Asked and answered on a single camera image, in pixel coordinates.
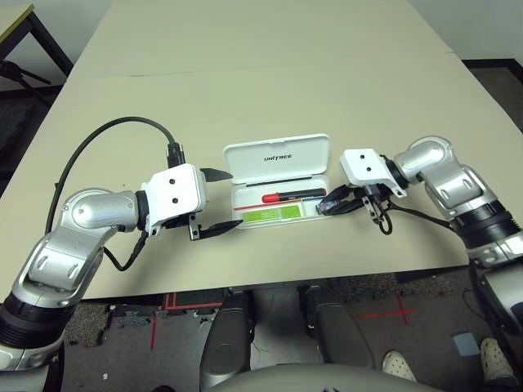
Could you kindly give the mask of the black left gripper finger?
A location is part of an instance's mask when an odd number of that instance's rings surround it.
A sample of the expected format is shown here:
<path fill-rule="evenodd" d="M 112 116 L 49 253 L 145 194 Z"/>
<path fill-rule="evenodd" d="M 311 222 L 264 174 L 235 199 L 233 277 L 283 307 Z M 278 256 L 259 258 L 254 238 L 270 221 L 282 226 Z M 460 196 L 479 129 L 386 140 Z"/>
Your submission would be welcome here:
<path fill-rule="evenodd" d="M 200 171 L 203 173 L 203 176 L 208 183 L 230 180 L 233 178 L 229 172 L 214 168 L 202 167 Z"/>
<path fill-rule="evenodd" d="M 242 220 L 229 220 L 229 221 L 216 223 L 214 225 L 209 226 L 206 229 L 202 229 L 201 226 L 199 226 L 199 238 L 207 239 L 207 238 L 212 238 L 212 237 L 222 235 L 222 234 L 228 232 L 229 230 L 236 228 L 237 226 L 239 226 L 242 223 L 243 223 Z"/>

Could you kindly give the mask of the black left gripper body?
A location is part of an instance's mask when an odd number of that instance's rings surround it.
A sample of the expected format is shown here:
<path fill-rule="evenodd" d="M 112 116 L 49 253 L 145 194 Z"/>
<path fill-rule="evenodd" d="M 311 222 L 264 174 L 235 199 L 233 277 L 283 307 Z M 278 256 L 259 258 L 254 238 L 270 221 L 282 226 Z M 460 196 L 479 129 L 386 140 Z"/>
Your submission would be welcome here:
<path fill-rule="evenodd" d="M 165 221 L 165 229 L 186 227 L 189 230 L 190 240 L 200 239 L 200 228 L 195 213 L 187 213 Z"/>

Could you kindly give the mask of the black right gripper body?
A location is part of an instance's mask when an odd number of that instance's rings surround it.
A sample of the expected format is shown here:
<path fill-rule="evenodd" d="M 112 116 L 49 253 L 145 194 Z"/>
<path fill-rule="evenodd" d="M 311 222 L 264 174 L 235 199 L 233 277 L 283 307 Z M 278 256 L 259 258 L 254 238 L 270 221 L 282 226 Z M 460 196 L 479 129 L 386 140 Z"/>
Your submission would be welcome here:
<path fill-rule="evenodd" d="M 391 223 L 383 204 L 391 196 L 391 190 L 383 184 L 364 185 L 355 188 L 355 197 L 362 203 L 374 224 Z"/>

